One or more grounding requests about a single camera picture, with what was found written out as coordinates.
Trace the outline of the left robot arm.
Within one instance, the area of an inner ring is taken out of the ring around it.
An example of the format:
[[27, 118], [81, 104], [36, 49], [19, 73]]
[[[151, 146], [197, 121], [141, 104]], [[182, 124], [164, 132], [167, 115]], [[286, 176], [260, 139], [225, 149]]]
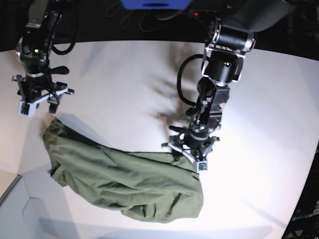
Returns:
[[[222, 104], [229, 99], [229, 84], [241, 79], [246, 53], [256, 44], [256, 34], [276, 24], [300, 3], [298, 0], [246, 0], [231, 15], [216, 17], [209, 25], [203, 54], [188, 57], [177, 74], [177, 93], [190, 108], [187, 127], [170, 126], [177, 132], [163, 147], [169, 147], [175, 161], [186, 157], [199, 173], [208, 169], [207, 156], [219, 138], [212, 133], [221, 127]], [[187, 64], [201, 59], [198, 98], [184, 97], [181, 78]]]

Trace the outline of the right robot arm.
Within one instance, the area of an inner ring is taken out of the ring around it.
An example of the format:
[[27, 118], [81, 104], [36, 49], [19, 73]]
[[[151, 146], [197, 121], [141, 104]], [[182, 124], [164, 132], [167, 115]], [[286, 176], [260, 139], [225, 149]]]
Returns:
[[[56, 29], [64, 12], [71, 10], [75, 17], [74, 33], [70, 46], [58, 50], [54, 46]], [[17, 94], [21, 97], [18, 113], [32, 117], [40, 103], [48, 102], [48, 111], [55, 114], [63, 95], [74, 94], [74, 90], [62, 82], [53, 82], [52, 75], [67, 75], [66, 66], [50, 67], [51, 52], [57, 55], [70, 53], [76, 43], [78, 33], [78, 10], [74, 0], [34, 0], [28, 10], [25, 32], [15, 49], [16, 57], [24, 68], [25, 75], [12, 78], [18, 84]]]

